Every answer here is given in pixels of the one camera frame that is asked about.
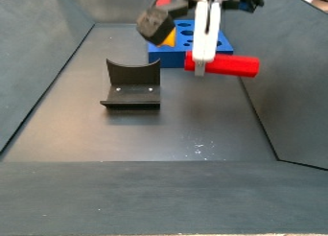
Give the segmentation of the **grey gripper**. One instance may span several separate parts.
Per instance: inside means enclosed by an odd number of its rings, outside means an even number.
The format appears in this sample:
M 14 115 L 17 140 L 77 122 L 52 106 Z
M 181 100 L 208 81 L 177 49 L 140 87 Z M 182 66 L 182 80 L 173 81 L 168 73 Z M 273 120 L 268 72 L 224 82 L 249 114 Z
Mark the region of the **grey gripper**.
M 216 41 L 220 26 L 220 4 L 228 2 L 240 2 L 241 0 L 181 0 L 186 5 L 196 5 L 194 10 L 194 29 L 192 60 L 194 62 L 194 75 L 205 75 L 205 63 L 212 61 L 216 51 Z M 209 14 L 209 29 L 206 30 L 208 21 L 208 2 L 212 3 Z

